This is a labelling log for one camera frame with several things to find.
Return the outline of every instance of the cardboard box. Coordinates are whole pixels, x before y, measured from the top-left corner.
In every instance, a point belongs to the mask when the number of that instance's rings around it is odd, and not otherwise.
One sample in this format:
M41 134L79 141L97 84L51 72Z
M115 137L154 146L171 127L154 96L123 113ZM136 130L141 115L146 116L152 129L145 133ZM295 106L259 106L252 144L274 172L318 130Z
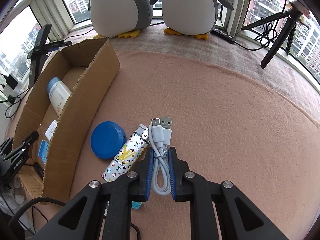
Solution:
M68 201L73 175L82 144L92 119L110 84L120 68L119 60L106 38L85 40L59 51L41 73L34 85L19 119L13 147L17 147L33 130L39 139L29 156L40 164L37 156L44 133L53 120L57 128L50 140L44 180L32 166L23 166L19 177L26 192L32 197L46 196ZM71 95L58 118L48 94L47 84L59 77Z

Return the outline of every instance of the white wall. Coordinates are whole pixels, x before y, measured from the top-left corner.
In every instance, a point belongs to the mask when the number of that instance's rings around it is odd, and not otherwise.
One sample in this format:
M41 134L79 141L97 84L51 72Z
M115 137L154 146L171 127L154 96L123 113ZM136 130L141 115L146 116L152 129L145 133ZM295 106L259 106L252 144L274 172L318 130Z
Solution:
M4 136L10 122L10 119L4 115L6 109L7 106L5 104L0 104L0 144L4 141Z

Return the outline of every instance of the black tripod leg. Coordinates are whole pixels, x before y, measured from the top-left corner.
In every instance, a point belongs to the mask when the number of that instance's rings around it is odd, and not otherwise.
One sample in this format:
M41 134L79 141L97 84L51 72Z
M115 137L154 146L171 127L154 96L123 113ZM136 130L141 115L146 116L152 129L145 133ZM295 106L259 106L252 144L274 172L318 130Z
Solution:
M287 48L285 49L285 52L287 53L287 55L289 55L289 53L290 53L290 48L292 45L294 33L296 32L296 27L297 27L297 24L293 27L293 29L291 30L291 32L289 33L289 36L288 36Z
M294 19L288 17L287 21L285 22L283 29L279 33L279 36L277 37L276 41L273 43L272 47L268 51L268 53L265 55L265 57L262 59L260 66L264 69L270 60L273 58L273 56L277 53L278 49L281 47L281 45L284 43L285 39L291 32L291 30L295 27L296 22Z
M250 30L250 29L255 28L257 26L260 26L260 25L264 24L265 22L266 23L270 23L270 22L276 21L279 18L280 15L281 15L281 12L280 13L275 13L273 15L270 15L270 16L264 18L263 20L258 20L258 21L254 22L254 23L251 23L251 24L249 24L247 26L244 26L242 28L242 30L247 31L247 30ZM287 15L287 13L284 12L281 15L280 19L286 18L286 17L288 17L288 15Z

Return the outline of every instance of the white penguin belly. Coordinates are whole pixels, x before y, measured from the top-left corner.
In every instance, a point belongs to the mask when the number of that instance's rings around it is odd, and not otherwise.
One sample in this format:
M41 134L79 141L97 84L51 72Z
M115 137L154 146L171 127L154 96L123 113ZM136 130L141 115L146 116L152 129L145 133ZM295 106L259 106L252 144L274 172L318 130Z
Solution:
M213 0L162 0L164 23L185 35L207 33L215 22Z
M90 3L92 25L100 35L114 37L132 31L137 25L134 0L90 0Z

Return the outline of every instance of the metal screw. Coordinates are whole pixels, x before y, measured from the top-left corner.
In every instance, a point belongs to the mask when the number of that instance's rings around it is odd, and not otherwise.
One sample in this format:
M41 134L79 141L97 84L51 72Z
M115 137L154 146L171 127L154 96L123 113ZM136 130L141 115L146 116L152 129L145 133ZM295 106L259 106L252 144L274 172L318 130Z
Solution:
M129 178L135 178L135 177L137 176L137 173L136 173L135 171L129 171L129 172L127 173L127 176L128 176Z
M187 171L185 173L185 176L189 179L192 179L195 176L195 174L192 171Z
M99 181L93 180L89 183L89 186L92 188L95 188L95 187L99 186Z
M225 187L225 188L232 188L233 187L233 184L231 181L229 180L226 180L222 183L222 185Z

